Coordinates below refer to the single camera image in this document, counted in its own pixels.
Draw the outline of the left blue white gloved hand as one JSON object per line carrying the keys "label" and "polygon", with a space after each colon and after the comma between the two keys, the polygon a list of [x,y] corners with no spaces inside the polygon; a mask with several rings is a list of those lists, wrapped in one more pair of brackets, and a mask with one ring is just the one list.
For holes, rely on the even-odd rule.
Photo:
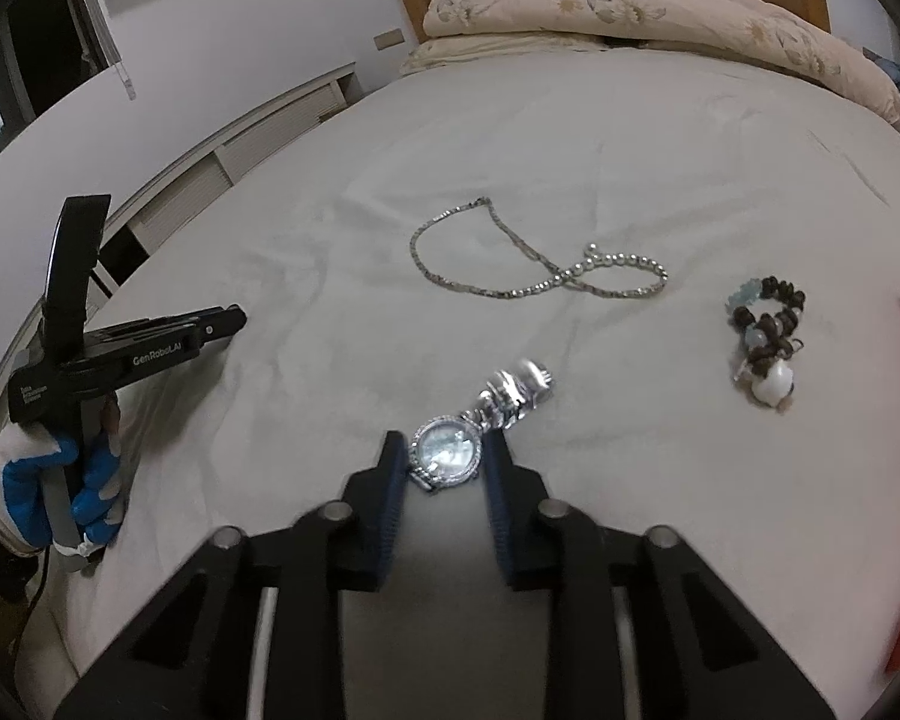
{"label": "left blue white gloved hand", "polygon": [[53,546],[87,559],[118,533],[121,492],[119,406],[102,400],[98,433],[86,442],[40,424],[9,424],[0,434],[0,543],[17,557]]}

